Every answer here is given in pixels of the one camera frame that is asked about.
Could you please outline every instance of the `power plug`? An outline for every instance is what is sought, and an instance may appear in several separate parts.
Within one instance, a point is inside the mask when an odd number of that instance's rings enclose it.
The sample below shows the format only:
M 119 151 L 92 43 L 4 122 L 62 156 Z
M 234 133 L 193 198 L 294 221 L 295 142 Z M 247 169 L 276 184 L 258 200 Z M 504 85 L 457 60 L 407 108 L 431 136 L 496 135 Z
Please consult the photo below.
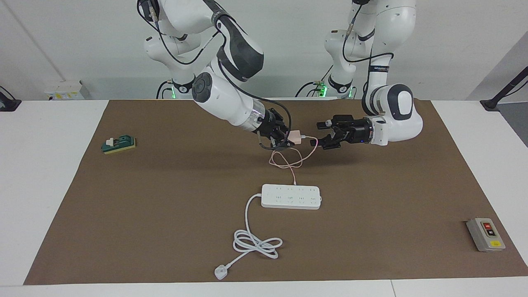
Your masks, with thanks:
M 288 136 L 288 140 L 293 142 L 296 145 L 301 144 L 302 141 L 303 141 L 303 138 L 302 138 L 302 136 L 300 134 L 300 130 L 290 131 L 290 135 Z
M 220 265 L 214 270 L 214 276 L 221 281 L 223 280 L 228 274 L 228 269 L 225 265 Z

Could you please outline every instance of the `white power cord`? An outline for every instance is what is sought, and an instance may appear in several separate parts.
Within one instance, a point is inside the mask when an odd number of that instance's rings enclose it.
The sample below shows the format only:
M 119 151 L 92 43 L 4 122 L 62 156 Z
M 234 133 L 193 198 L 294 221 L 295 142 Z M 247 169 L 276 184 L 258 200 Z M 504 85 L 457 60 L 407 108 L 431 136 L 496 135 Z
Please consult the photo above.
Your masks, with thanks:
M 277 259 L 279 257 L 279 254 L 277 253 L 276 249 L 281 247 L 282 239 L 274 237 L 268 238 L 266 240 L 260 240 L 257 236 L 253 235 L 249 229 L 249 204 L 251 204 L 253 199 L 255 199 L 256 197 L 262 197 L 262 194 L 253 195 L 251 198 L 249 198 L 248 203 L 246 204 L 246 229 L 237 230 L 234 233 L 233 249 L 242 254 L 236 257 L 229 264 L 220 265 L 214 270 L 214 275 L 218 280 L 224 279 L 224 277 L 226 277 L 228 274 L 228 269 L 231 268 L 231 266 L 233 266 L 236 261 L 242 259 L 244 256 L 251 252 L 259 252 L 262 255 L 272 259 Z

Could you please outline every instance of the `pink cable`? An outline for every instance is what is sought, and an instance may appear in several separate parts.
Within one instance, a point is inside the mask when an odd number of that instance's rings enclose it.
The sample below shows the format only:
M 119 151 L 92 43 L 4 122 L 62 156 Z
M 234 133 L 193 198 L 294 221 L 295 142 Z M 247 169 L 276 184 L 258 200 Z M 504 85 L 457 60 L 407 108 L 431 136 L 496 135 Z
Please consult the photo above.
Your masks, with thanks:
M 306 156 L 305 158 L 303 158 L 303 155 L 301 155 L 299 150 L 290 147 L 291 150 L 294 150 L 294 151 L 296 151 L 299 154 L 299 156 L 301 158 L 299 161 L 290 164 L 290 163 L 288 163 L 288 160 L 286 160 L 286 157 L 284 157 L 284 155 L 282 153 L 277 152 L 277 151 L 273 151 L 271 153 L 271 157 L 270 157 L 269 162 L 268 162 L 270 165 L 279 167 L 281 169 L 289 169 L 289 170 L 291 170 L 291 173 L 294 176 L 294 185 L 297 185 L 297 180 L 295 178 L 295 172 L 294 172 L 293 168 L 300 168 L 301 166 L 303 166 L 303 161 L 306 161 L 309 157 L 311 157 L 314 154 L 314 152 L 317 149 L 317 147 L 319 146 L 319 140 L 317 138 L 311 137 L 311 136 L 306 136 L 306 138 L 315 139 L 315 146 L 314 146 L 314 149 L 312 150 L 312 152 L 310 154 L 308 154 L 308 156 Z M 275 154 L 279 154 L 286 164 L 285 165 L 277 164 L 275 162 L 275 160 L 274 160 Z

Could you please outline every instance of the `gray switch box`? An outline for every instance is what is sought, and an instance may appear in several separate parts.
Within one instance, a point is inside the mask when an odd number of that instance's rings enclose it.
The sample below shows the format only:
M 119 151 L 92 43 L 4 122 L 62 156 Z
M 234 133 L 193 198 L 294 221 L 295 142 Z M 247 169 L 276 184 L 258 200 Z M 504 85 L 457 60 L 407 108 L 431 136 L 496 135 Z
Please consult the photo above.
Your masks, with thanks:
M 495 252 L 506 248 L 491 219 L 476 218 L 466 225 L 479 251 Z

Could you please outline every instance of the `black stand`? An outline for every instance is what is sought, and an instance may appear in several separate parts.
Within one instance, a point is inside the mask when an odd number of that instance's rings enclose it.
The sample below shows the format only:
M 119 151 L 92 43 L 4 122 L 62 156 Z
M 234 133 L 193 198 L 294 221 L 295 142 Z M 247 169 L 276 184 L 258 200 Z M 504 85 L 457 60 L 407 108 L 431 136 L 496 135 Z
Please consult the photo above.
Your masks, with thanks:
M 517 75 L 502 91 L 500 91 L 493 99 L 490 100 L 481 100 L 480 103 L 484 106 L 489 112 L 499 112 L 497 104 L 504 98 L 508 93 L 510 93 L 513 88 L 515 88 L 521 81 L 523 81 L 528 76 L 528 67 L 524 68 L 519 75 Z
M 14 112 L 22 100 L 11 100 L 0 92 L 0 102 L 4 105 L 4 107 L 0 107 L 0 112 Z

